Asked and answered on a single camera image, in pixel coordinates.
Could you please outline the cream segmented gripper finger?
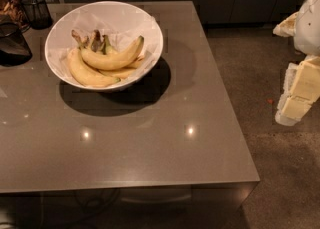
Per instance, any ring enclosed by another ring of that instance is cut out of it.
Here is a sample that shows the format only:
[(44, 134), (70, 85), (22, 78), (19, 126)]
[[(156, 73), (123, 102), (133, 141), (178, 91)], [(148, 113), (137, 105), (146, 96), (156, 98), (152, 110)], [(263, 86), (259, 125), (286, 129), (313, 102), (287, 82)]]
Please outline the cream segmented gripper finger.
[(299, 64), (290, 63), (283, 83), (275, 121), (294, 126), (320, 98), (320, 57), (307, 56)]

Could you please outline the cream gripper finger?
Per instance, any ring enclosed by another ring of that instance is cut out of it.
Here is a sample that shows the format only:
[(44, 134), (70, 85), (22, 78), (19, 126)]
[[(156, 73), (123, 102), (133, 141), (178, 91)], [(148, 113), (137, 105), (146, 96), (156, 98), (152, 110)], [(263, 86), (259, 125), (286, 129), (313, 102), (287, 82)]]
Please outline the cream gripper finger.
[(273, 29), (273, 33), (281, 37), (291, 37), (295, 34), (295, 23), (298, 13), (295, 12), (283, 20), (281, 23), (277, 24)]

